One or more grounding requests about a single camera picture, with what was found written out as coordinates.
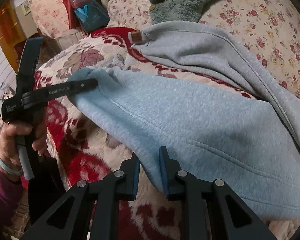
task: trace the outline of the clothing tag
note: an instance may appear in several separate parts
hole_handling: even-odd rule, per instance
[[[132,42],[142,42],[141,31],[131,32]]]

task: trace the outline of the light blue garment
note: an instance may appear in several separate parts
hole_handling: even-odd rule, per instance
[[[185,34],[184,43],[176,42]],[[145,57],[174,67],[180,60],[180,68],[187,60],[197,64],[186,67],[223,67],[223,76],[267,102],[197,82],[114,68],[74,73],[69,81],[96,78],[98,87],[69,97],[71,102],[137,154],[158,190],[162,191],[158,151],[166,146],[182,169],[200,179],[225,180],[260,217],[300,218],[299,99],[221,29],[170,22],[153,25],[142,36],[146,42],[135,47]]]

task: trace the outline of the bracelet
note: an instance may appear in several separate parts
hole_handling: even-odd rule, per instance
[[[4,162],[1,160],[0,158],[0,166],[9,174],[14,175],[14,176],[21,176],[23,174],[23,170],[21,168],[21,170],[19,171],[14,171],[11,168],[9,168],[7,165],[4,164]]]

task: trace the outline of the blue plastic package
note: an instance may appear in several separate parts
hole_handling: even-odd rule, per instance
[[[106,26],[110,21],[107,11],[95,0],[74,10],[74,13],[87,33]]]

